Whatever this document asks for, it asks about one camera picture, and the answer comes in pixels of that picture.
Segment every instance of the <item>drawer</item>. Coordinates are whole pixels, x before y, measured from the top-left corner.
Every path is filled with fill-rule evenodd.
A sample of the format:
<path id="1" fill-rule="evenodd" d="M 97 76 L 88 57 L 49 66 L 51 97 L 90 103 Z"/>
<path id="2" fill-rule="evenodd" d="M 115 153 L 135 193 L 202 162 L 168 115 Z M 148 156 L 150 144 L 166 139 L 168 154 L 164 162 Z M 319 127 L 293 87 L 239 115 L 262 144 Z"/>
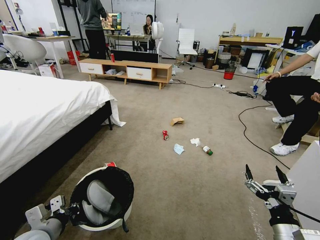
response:
<path id="1" fill-rule="evenodd" d="M 151 69 L 127 67 L 128 78 L 151 80 Z"/>
<path id="2" fill-rule="evenodd" d="M 103 74 L 102 65 L 94 63 L 80 63 L 81 72 Z"/>

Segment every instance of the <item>person's hand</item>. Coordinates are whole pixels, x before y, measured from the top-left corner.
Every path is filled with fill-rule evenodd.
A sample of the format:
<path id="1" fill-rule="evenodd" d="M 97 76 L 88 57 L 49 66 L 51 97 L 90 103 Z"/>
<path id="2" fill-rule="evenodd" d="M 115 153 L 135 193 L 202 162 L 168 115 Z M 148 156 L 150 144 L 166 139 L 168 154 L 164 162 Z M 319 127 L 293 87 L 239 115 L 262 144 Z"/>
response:
<path id="1" fill-rule="evenodd" d="M 280 77 L 279 73 L 271 73 L 265 77 L 263 82 L 271 82 L 272 79 Z"/>
<path id="2" fill-rule="evenodd" d="M 320 103 L 320 95 L 319 93 L 314 93 L 312 96 L 311 96 L 311 100 L 317 102 L 317 103 Z"/>

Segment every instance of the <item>black bed frame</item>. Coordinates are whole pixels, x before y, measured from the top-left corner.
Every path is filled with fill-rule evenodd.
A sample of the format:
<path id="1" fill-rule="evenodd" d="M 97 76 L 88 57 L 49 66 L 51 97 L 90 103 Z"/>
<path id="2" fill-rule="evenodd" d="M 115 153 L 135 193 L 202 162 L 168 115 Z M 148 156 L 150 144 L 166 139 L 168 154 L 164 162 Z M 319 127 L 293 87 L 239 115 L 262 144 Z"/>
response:
<path id="1" fill-rule="evenodd" d="M 112 130 L 110 101 L 71 129 L 50 147 L 0 183 L 1 233 L 0 239 L 11 239 L 21 224 L 26 222 L 24 212 L 34 206 L 28 203 L 41 186 L 76 154 L 108 119 Z M 46 201 L 56 189 L 50 189 L 39 201 Z"/>

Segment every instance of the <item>office chair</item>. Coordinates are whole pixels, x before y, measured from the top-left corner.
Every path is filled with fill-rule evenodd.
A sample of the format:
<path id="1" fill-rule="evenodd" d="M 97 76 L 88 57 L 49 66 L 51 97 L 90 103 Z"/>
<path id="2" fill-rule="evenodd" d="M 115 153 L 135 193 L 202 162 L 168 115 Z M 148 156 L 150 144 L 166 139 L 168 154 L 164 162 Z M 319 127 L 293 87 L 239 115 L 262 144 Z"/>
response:
<path id="1" fill-rule="evenodd" d="M 198 53 L 193 49 L 194 42 L 194 29 L 180 28 L 179 29 L 179 37 L 178 37 L 178 52 L 179 54 L 183 54 L 184 61 L 178 63 L 178 66 L 188 64 L 190 65 L 190 70 L 195 65 L 192 62 L 187 62 L 188 55 L 198 55 Z"/>
<path id="2" fill-rule="evenodd" d="M 47 54 L 47 51 L 44 48 L 44 46 L 41 43 L 34 41 L 30 38 L 25 38 L 12 34 L 4 34 L 3 38 L 5 46 L 10 48 L 10 52 L 12 54 L 17 53 L 17 55 L 19 55 L 22 59 L 29 62 L 32 71 L 22 70 L 22 72 L 34 73 L 35 75 L 37 75 L 36 69 L 38 64 L 36 61 L 43 60 L 45 55 Z M 14 68 L 16 69 L 17 67 L 14 62 L 14 57 L 10 57 L 10 60 L 12 62 L 12 65 L 14 65 Z"/>

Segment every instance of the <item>standing person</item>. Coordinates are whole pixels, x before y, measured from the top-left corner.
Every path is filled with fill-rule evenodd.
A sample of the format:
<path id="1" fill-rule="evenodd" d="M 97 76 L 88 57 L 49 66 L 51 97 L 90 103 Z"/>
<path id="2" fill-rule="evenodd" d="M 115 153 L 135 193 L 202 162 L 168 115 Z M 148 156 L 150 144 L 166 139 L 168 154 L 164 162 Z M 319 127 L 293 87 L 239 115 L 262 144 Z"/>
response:
<path id="1" fill-rule="evenodd" d="M 288 76 L 290 73 L 313 59 L 316 60 L 312 76 Z M 287 67 L 270 74 L 265 78 L 267 93 L 276 107 L 279 117 L 272 119 L 275 123 L 292 122 L 279 144 L 270 151 L 285 156 L 296 151 L 301 138 L 318 120 L 320 111 L 320 42 Z M 290 95 L 304 96 L 304 100 L 296 104 Z"/>
<path id="2" fill-rule="evenodd" d="M 104 19 L 107 13 L 100 0 L 76 0 L 81 14 L 86 36 L 90 45 L 90 58 L 107 59 L 106 39 L 100 16 Z"/>
<path id="3" fill-rule="evenodd" d="M 153 17 L 149 14 L 146 17 L 146 24 L 143 26 L 143 32 L 145 35 L 152 35 L 152 23 Z M 144 48 L 144 51 L 147 52 L 147 50 L 153 50 L 156 45 L 156 41 L 151 37 L 151 40 L 149 41 L 149 49 L 147 49 L 147 43 L 140 43 L 140 45 Z"/>

